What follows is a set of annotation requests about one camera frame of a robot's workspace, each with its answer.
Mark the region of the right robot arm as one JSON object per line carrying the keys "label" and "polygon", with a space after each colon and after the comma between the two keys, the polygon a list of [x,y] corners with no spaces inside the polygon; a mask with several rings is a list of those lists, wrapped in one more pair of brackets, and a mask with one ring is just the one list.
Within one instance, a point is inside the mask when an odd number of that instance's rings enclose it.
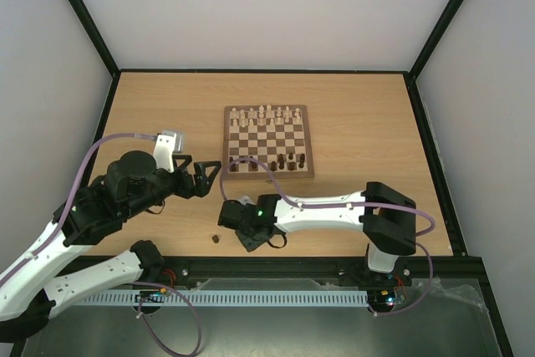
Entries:
{"label": "right robot arm", "polygon": [[383,283],[399,257],[415,254],[416,204],[380,182],[342,196],[299,198],[279,194],[225,200],[218,225],[231,229],[252,252],[277,235],[303,230],[340,229],[362,232],[369,239],[366,277]]}

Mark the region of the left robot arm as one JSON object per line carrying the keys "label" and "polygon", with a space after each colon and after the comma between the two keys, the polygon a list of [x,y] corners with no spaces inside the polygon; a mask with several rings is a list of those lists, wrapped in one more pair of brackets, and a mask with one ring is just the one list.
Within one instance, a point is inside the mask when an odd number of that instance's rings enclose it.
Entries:
{"label": "left robot arm", "polygon": [[109,164],[105,174],[76,191],[66,222],[58,209],[40,237],[1,276],[1,341],[16,343],[42,330],[49,320],[79,300],[138,279],[157,279],[164,258],[156,245],[140,240],[121,254],[76,273],[64,268],[79,255],[118,232],[132,217],[162,207],[170,196],[204,197],[222,168],[219,161],[193,163],[174,156],[173,171],[159,168],[150,154],[133,150]]}

